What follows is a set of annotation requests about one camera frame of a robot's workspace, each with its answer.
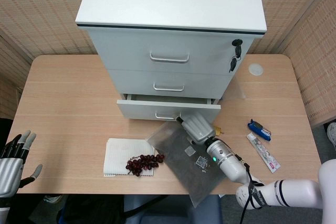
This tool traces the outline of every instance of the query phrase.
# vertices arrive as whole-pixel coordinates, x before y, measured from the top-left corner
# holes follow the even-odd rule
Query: floor
[[[336,151],[327,138],[323,126],[312,130],[315,143],[320,155],[321,163],[336,158]],[[234,195],[225,195],[222,199],[223,224],[239,223],[241,207],[238,205]],[[32,213],[30,220],[36,224],[56,223],[57,212],[63,207],[65,199],[58,204],[49,204],[43,201]],[[320,224],[322,220],[322,210],[308,208],[285,208],[285,207],[267,207],[261,210],[247,211],[244,223],[263,224],[263,223],[310,223]]]

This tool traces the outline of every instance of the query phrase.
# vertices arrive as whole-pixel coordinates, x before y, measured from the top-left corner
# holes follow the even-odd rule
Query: white drawer cabinet
[[[197,110],[212,122],[212,101],[266,32],[261,0],[82,0],[76,23],[124,95],[123,115],[150,120]]]

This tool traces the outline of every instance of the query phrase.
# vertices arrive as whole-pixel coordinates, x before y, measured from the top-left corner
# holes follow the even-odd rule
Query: drawer
[[[115,88],[122,94],[220,99],[232,76],[108,70]]]
[[[107,69],[229,74],[234,39],[243,60],[253,35],[128,28],[88,28]]]
[[[117,104],[126,118],[165,121],[197,111],[213,122],[221,107],[211,104],[210,99],[134,94],[128,94],[127,100],[118,100]]]

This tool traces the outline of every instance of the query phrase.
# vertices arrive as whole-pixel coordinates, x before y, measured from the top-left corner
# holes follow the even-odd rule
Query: circular sticker on table
[[[261,76],[264,73],[264,69],[261,65],[253,63],[248,66],[248,71],[254,76]]]

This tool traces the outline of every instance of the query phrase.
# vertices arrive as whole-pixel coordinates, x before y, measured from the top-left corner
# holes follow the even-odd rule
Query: robotic hand
[[[36,134],[30,135],[30,131],[17,135],[0,153],[0,224],[6,223],[11,198],[19,188],[33,182],[42,170],[40,164],[30,177],[21,180],[23,167],[35,137]]]
[[[236,199],[246,209],[264,206],[323,207],[322,223],[336,223],[336,159],[325,162],[319,170],[319,184],[309,179],[278,180],[264,185],[252,176],[249,166],[222,140],[215,137],[213,127],[200,114],[176,119],[195,144],[205,145],[207,153],[232,181],[243,184],[236,191]]]

